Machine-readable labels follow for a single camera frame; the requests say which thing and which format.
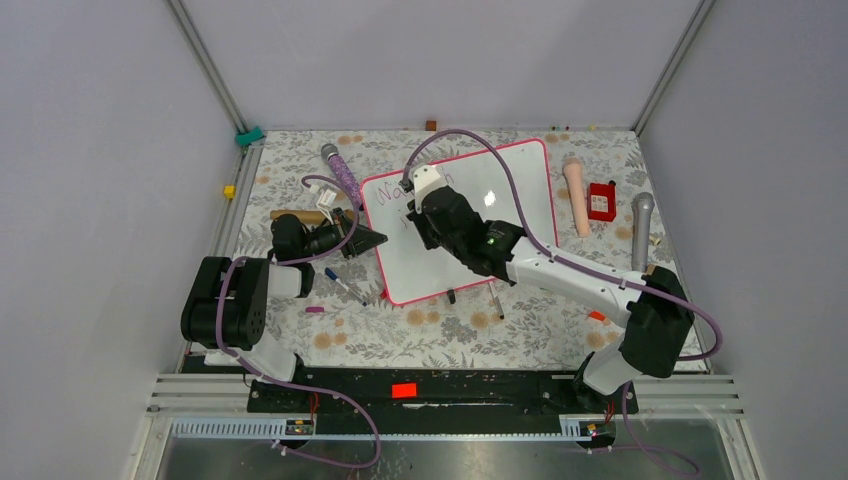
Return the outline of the pink framed whiteboard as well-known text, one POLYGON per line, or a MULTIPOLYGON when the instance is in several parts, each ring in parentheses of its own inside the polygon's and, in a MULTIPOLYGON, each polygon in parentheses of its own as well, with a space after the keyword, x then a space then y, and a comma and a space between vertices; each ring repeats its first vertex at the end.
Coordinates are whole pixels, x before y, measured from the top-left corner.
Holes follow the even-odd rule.
MULTIPOLYGON (((490 239, 486 233, 495 221, 518 225, 525 219, 538 239, 558 245, 548 154, 540 139, 501 146, 496 154, 482 150, 430 166, 452 190, 437 195, 431 224, 466 252, 505 255, 503 240, 490 239)), ((402 173, 395 171, 370 177, 361 186, 370 228, 387 237, 376 255, 388 301, 402 306, 484 282, 451 251, 422 238, 419 230, 426 223, 411 219, 415 195, 403 190, 401 180, 402 173)))

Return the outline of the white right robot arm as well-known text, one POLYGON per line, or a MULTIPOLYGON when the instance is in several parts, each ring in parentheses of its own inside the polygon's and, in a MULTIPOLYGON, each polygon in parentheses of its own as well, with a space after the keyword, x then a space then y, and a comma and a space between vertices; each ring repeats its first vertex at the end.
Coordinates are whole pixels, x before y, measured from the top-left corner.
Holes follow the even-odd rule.
POLYGON ((449 186, 427 187, 408 204, 427 249, 442 248, 473 273, 510 285, 538 287, 598 311, 619 325, 617 340, 583 361, 573 396, 583 410, 597 412, 625 383, 674 372, 693 323, 682 306, 676 275, 616 271, 543 244, 523 227, 483 220, 449 186))

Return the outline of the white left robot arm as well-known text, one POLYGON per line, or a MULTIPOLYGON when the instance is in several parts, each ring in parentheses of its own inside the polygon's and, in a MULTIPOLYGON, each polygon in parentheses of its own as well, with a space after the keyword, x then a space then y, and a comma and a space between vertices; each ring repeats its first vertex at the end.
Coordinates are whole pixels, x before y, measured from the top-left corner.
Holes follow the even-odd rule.
POLYGON ((183 338, 236 364, 246 361, 272 386, 272 398, 288 411, 309 401, 310 385, 295 374, 300 358, 266 337, 268 299, 307 297, 314 286, 312 262, 340 252, 352 259, 388 241, 358 222, 350 210, 329 214, 272 213, 272 246, 262 258, 207 256, 201 261, 180 320, 183 338))

